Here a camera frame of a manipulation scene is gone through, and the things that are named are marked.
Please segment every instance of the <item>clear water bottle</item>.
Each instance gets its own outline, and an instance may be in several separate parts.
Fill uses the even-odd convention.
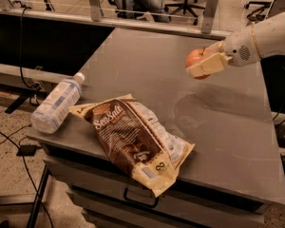
[[[73,78],[61,81],[31,114],[32,126],[43,133],[57,131],[67,117],[68,107],[79,100],[84,80],[85,75],[78,72]]]

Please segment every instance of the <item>table top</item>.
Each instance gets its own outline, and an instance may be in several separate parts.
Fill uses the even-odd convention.
[[[81,71],[83,99],[94,103],[131,93],[172,134],[196,144],[179,179],[252,200],[285,205],[276,134],[260,64],[228,66],[205,80],[190,78],[186,55],[215,41],[115,28]],[[92,126],[69,115],[41,143],[108,160]]]

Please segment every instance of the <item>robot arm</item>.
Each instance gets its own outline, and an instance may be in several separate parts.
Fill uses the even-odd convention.
[[[274,55],[285,55],[285,12],[232,33],[206,48],[199,58],[192,60],[189,54],[186,70],[198,78],[222,71],[227,65],[247,66]]]

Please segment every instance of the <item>drawer handle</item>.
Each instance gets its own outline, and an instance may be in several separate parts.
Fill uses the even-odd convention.
[[[155,198],[155,201],[154,201],[153,204],[147,204],[147,203],[143,203],[143,202],[140,202],[140,201],[136,201],[136,200],[130,199],[130,198],[128,198],[126,196],[127,195],[127,191],[128,191],[128,188],[126,187],[124,189],[124,192],[123,192],[123,198],[126,201],[133,202],[135,204],[139,204],[141,206],[144,206],[144,207],[147,207],[147,208],[151,208],[151,209],[155,208],[158,205],[158,203],[159,203],[159,198]]]

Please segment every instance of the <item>snack bag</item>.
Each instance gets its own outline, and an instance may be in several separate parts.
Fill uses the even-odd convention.
[[[169,134],[156,115],[131,95],[75,105],[70,112],[94,126],[107,157],[155,197],[177,178],[194,145]]]

